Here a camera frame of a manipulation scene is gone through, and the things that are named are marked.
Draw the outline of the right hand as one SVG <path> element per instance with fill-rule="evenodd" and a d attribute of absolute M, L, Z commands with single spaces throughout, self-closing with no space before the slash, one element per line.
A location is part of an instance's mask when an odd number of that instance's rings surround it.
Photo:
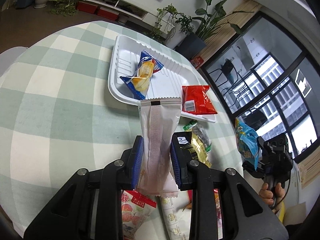
<path fill-rule="evenodd" d="M 284 198 L 285 189 L 282 188 L 281 183 L 278 183 L 274 192 L 272 192 L 268 189 L 268 183 L 263 183 L 258 194 L 267 205 L 273 205 L 275 207 Z"/>

